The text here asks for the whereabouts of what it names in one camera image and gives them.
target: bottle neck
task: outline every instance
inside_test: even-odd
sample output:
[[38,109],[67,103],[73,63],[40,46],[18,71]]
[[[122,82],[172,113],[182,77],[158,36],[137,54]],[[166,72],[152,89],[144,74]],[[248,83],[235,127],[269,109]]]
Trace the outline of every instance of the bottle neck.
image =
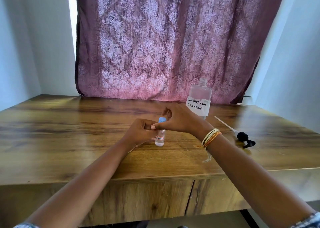
[[198,86],[206,87],[207,86],[207,79],[206,78],[200,78]]

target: bottle label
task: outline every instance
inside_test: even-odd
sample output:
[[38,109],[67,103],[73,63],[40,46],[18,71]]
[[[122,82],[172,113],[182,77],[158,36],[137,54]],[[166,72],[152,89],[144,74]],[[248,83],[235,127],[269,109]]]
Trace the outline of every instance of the bottle label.
[[186,103],[187,107],[199,116],[208,116],[210,109],[210,100],[206,99],[195,99],[193,97],[188,97]]

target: wood grain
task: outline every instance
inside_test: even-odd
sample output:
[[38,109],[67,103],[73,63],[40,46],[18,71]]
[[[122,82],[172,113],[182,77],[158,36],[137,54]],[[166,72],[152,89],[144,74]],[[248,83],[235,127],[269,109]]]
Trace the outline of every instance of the wood grain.
[[[0,185],[66,183],[118,141],[135,118],[157,120],[167,103],[40,95],[0,112]],[[257,144],[245,152],[267,170],[320,167],[320,135],[256,106],[212,105],[214,115]],[[168,131],[163,147],[145,144],[112,181],[192,180],[223,174],[186,133]]]
[[[304,201],[320,200],[320,169],[270,172]],[[186,215],[204,215],[250,208],[226,175],[195,180]]]
[[[108,184],[82,226],[184,216],[193,181]],[[14,227],[63,185],[0,186],[0,227]]]

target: plastic bottle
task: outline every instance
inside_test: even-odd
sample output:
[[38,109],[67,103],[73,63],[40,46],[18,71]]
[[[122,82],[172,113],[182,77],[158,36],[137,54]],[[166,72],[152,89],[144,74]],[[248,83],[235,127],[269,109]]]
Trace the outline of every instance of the plastic bottle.
[[[164,117],[160,117],[159,118],[159,123],[162,123],[162,122],[166,122],[167,120],[166,120],[166,118],[164,118]],[[158,134],[157,134],[157,136],[156,136],[156,140],[155,140],[155,145],[156,146],[163,146],[164,145],[164,143],[165,143],[165,129],[162,129],[162,130],[158,130]]]
[[208,116],[212,89],[207,87],[207,79],[200,78],[198,85],[192,85],[189,97],[186,101],[187,107],[195,114],[206,119]]

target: vial label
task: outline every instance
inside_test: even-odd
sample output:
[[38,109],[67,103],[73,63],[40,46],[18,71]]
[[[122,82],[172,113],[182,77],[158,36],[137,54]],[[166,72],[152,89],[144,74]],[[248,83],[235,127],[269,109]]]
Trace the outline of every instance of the vial label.
[[210,100],[206,99],[195,99],[193,97],[188,97],[186,103],[187,107],[199,116],[208,116],[210,109]]

